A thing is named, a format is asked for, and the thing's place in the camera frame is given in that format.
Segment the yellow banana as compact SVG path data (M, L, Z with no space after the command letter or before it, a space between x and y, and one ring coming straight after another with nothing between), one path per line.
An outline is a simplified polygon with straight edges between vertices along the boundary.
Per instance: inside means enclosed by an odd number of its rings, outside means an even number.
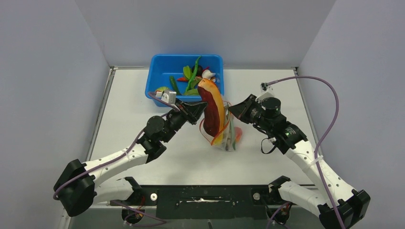
M229 132L229 121L226 122L224 127L218 132L218 134L212 139L211 145L212 146L219 146L222 144L224 140L227 139L227 134Z

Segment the long green bean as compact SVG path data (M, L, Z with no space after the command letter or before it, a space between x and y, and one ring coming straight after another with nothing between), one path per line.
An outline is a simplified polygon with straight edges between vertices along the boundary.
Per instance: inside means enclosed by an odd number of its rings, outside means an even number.
M236 130L233 120L230 121L230 146L233 150L236 150Z

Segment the clear zip top bag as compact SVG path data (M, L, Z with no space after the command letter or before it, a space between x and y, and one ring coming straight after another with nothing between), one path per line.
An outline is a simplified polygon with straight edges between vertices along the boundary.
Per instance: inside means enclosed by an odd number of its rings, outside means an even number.
M243 131L240 127L235 125L234 116L228 111L231 104L228 101L223 101L223 105L225 110L225 122L219 133L215 137L209 135L203 128L204 118L200 121L199 130L211 146L223 151L235 151L241 140Z

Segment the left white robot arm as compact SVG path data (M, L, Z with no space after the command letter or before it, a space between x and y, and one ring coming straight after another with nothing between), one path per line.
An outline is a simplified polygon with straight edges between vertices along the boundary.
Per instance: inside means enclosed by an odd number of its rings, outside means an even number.
M111 187L102 183L132 167L147 164L163 154L169 142L185 123L195 125L207 102L183 102L176 99L174 108L148 119L135 140L126 148L100 159L69 162L56 181L53 198L63 205L70 217L78 216L93 204L131 198L140 186L132 177L118 179Z

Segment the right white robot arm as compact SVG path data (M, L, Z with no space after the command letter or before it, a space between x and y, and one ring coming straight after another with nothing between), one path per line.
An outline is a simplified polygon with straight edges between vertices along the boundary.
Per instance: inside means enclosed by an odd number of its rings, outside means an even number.
M250 95L229 107L238 120L266 134L283 155L293 161L317 187L314 192L281 176L269 185L269 199L276 204L292 202L317 216L326 229L349 229L365 215L370 196L346 183L314 151L306 135L281 113L281 101Z

